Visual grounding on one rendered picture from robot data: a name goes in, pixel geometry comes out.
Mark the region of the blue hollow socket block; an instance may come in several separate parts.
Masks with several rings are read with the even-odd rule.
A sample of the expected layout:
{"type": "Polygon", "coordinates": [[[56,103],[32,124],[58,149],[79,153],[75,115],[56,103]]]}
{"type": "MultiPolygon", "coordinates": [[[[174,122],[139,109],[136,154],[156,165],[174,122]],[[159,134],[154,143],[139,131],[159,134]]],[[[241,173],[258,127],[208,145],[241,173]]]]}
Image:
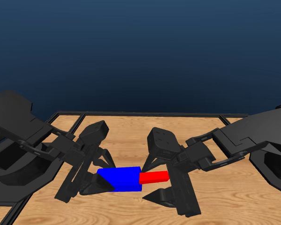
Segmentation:
{"type": "Polygon", "coordinates": [[[142,185],[139,183],[141,173],[139,166],[101,168],[97,170],[97,173],[114,187],[113,192],[142,191],[142,185]]]}

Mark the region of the thin red peg bar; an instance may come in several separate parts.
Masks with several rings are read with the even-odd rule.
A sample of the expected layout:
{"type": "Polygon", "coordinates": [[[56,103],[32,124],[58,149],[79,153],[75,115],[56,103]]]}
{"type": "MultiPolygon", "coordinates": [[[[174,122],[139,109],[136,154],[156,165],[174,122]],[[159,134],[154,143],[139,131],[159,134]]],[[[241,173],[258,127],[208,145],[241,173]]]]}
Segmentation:
{"type": "Polygon", "coordinates": [[[140,184],[167,182],[169,179],[170,177],[167,171],[141,172],[139,174],[140,184]]]}

